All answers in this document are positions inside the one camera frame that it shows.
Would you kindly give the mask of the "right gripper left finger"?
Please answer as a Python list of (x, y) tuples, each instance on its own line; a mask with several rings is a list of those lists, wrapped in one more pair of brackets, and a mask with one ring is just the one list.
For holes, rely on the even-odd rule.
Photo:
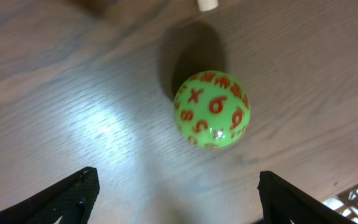
[(0, 223), (87, 224), (99, 190), (97, 169), (84, 167), (30, 198), (0, 211)]

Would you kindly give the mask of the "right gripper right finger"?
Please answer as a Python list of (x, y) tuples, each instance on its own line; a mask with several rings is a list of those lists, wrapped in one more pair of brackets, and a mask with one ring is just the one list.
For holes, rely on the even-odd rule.
[(353, 224), (271, 171), (262, 171), (258, 184), (263, 224)]

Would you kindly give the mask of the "green ball with red symbols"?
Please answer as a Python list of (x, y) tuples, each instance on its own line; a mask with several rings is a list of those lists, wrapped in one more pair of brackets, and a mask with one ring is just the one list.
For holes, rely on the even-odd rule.
[(198, 147), (224, 148), (245, 133), (250, 101), (240, 81), (209, 70), (185, 80), (173, 99), (174, 120), (181, 135)]

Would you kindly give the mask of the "wooden rattle drum toy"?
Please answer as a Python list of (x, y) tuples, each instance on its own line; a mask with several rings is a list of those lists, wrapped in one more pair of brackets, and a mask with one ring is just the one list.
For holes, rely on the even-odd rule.
[(218, 0), (196, 0), (196, 2), (201, 12), (210, 11), (219, 6)]

